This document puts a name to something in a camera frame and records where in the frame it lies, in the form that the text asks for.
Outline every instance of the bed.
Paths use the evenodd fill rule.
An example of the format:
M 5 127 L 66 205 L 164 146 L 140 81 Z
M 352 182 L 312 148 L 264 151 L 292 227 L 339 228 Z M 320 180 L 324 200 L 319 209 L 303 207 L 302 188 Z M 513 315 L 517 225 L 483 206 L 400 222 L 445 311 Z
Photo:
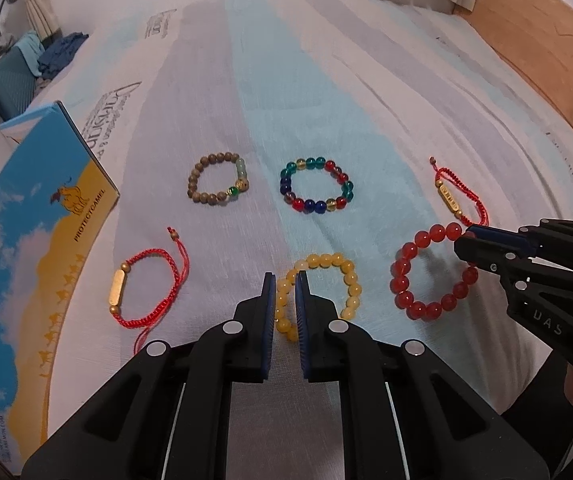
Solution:
M 61 329 L 49 434 L 131 357 L 137 333 L 109 314 L 108 288 L 119 264 L 143 249 L 177 257 L 167 226 L 191 267 L 149 340 L 195 340 L 257 295 L 264 272 L 284 276 L 309 253 L 340 251 L 363 286 L 354 322 L 392 344 L 423 340 L 499 412 L 550 352 L 506 316 L 492 275 L 432 323 L 393 305 L 396 252 L 418 229 L 453 220 L 436 193 L 432 155 L 480 195 L 494 226 L 573 218 L 573 130 L 462 18 L 377 0 L 143 9 L 99 27 L 34 105 L 52 100 L 64 102 L 121 198 Z M 246 160 L 250 189 L 224 207 L 194 204 L 193 165 L 227 151 Z M 350 174 L 355 198 L 345 210 L 305 216 L 284 203 L 280 170 L 307 156 Z M 227 170 L 209 168 L 201 186 L 230 186 Z M 337 192 L 313 173 L 294 176 L 294 186 L 300 196 Z M 414 293 L 439 298 L 462 269 L 450 243 L 432 246 L 413 261 Z M 343 304 L 339 272 L 309 274 L 314 294 Z M 127 318 L 147 314 L 170 286 L 155 259 L 129 280 Z M 234 385 L 229 478 L 335 479 L 342 468 L 338 389 L 303 381 L 297 345 L 276 333 L 268 382 Z

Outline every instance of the red string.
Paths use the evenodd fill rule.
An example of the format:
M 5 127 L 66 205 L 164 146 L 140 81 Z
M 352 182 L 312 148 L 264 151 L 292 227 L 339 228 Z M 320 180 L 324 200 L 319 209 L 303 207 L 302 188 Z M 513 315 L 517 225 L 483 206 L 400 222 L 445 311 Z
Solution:
M 489 215 L 487 213 L 486 207 L 483 204 L 483 201 L 480 200 L 480 197 L 471 191 L 467 186 L 465 186 L 465 184 L 457 177 L 453 171 L 449 170 L 449 168 L 438 168 L 436 159 L 434 157 L 431 157 L 429 162 L 436 172 L 436 180 L 442 179 L 450 182 L 455 187 L 457 187 L 457 189 L 462 191 L 467 196 L 467 198 L 475 204 L 475 208 L 477 209 L 478 215 L 480 216 L 478 225 L 489 225 Z M 467 227 L 473 225 L 473 222 L 468 219 L 464 213 L 462 216 L 460 216 L 460 220 Z
M 167 227 L 171 238 L 173 238 L 174 233 L 177 234 L 175 229 Z M 186 277 L 188 276 L 188 268 L 189 268 L 189 260 L 188 260 L 188 253 L 186 252 L 186 247 L 180 241 L 180 238 L 175 238 L 175 242 L 178 245 L 178 250 L 180 251 L 180 255 L 182 256 L 182 272 L 178 270 L 178 266 L 175 264 L 175 261 L 170 256 L 167 251 L 164 249 L 147 249 L 140 253 L 137 253 L 132 258 L 129 258 L 126 263 L 130 266 L 138 262 L 139 260 L 146 258 L 147 256 L 161 256 L 167 262 L 169 262 L 171 271 L 173 272 L 173 286 L 171 287 L 169 294 L 166 298 L 164 298 L 158 305 L 147 315 L 141 317 L 140 319 L 124 319 L 120 313 L 116 313 L 113 315 L 124 328 L 144 328 L 140 335 L 135 339 L 135 343 L 133 345 L 133 353 L 134 355 L 137 354 L 144 346 L 144 342 L 146 341 L 146 337 L 149 335 L 151 330 L 162 320 L 164 315 L 169 310 L 170 306 L 173 304 L 175 299 L 178 297 L 178 292 L 180 291 L 180 287 L 186 281 Z

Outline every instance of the dark blue cloth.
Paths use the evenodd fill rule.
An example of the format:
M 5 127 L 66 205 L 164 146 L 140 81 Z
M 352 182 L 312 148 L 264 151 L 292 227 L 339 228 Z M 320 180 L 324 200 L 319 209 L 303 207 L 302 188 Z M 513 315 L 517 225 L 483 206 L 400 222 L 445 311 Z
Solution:
M 38 59 L 42 78 L 53 79 L 58 75 L 73 60 L 75 53 L 88 37 L 88 34 L 74 32 L 55 40 Z

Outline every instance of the yellow beaded bracelet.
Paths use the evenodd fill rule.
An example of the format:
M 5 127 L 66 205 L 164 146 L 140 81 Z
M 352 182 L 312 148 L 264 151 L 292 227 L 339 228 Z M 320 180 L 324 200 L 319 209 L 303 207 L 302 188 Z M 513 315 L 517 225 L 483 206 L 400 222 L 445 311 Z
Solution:
M 362 286 L 358 283 L 358 275 L 355 273 L 355 264 L 351 260 L 346 260 L 342 253 L 335 254 L 309 254 L 307 259 L 298 260 L 294 268 L 287 272 L 285 278 L 280 278 L 276 283 L 276 329 L 282 334 L 286 334 L 289 341 L 297 341 L 297 325 L 291 323 L 287 318 L 287 297 L 291 287 L 295 285 L 295 276 L 300 270 L 316 269 L 322 267 L 328 269 L 330 266 L 340 267 L 344 274 L 344 283 L 349 286 L 349 297 L 342 309 L 340 317 L 351 320 L 356 317 L 356 308 L 360 306 L 360 294 Z

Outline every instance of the gold bead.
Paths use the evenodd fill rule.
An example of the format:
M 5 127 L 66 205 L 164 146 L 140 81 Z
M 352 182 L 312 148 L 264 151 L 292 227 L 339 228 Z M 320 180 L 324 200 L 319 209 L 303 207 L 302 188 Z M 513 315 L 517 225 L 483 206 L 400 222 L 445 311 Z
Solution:
M 295 285 L 295 277 L 297 276 L 297 270 L 291 269 L 286 274 L 286 278 L 291 282 L 291 285 Z
M 291 283 L 289 283 L 289 280 L 280 278 L 278 283 L 276 283 L 276 288 L 278 289 L 278 292 L 282 292 L 282 294 L 288 294 L 289 291 L 291 291 Z
M 331 266 L 332 262 L 333 262 L 333 256 L 331 256 L 330 254 L 327 254 L 327 253 L 321 254 L 320 266 L 323 269 L 328 269 Z
M 291 322 L 286 317 L 278 319 L 278 322 L 276 323 L 276 329 L 278 329 L 279 333 L 285 334 L 289 331 L 290 328 Z
M 351 260 L 345 260 L 344 263 L 340 266 L 340 270 L 344 272 L 344 274 L 351 272 L 355 268 L 356 265 Z
M 342 253 L 333 253 L 333 266 L 340 267 L 344 263 L 344 256 Z
M 235 187 L 244 193 L 247 189 L 249 189 L 249 179 L 239 178 L 235 181 Z
M 362 285 L 359 283 L 354 283 L 353 285 L 349 286 L 350 296 L 359 296 L 360 294 L 362 294 Z
M 285 292 L 276 294 L 276 306 L 287 306 L 287 294 Z
M 351 296 L 347 298 L 347 302 L 345 303 L 347 308 L 352 308 L 355 310 L 358 306 L 360 306 L 360 299 L 357 296 Z
M 344 308 L 342 312 L 340 312 L 340 317 L 346 321 L 351 321 L 354 317 L 356 317 L 356 311 L 352 308 Z
M 347 272 L 344 275 L 344 283 L 346 283 L 347 285 L 353 285 L 354 283 L 358 283 L 358 275 L 353 271 Z
M 320 256 L 317 254 L 309 254 L 307 256 L 307 263 L 309 264 L 309 269 L 315 269 L 320 265 Z
M 289 331 L 286 333 L 286 338 L 294 343 L 297 341 L 297 326 L 291 326 Z
M 297 270 L 298 272 L 299 272 L 300 270 L 308 270 L 308 269 L 309 269 L 309 264 L 308 264 L 308 262 L 307 262 L 306 260 L 298 260 L 298 261 L 294 264 L 293 268 L 294 268 L 295 270 Z

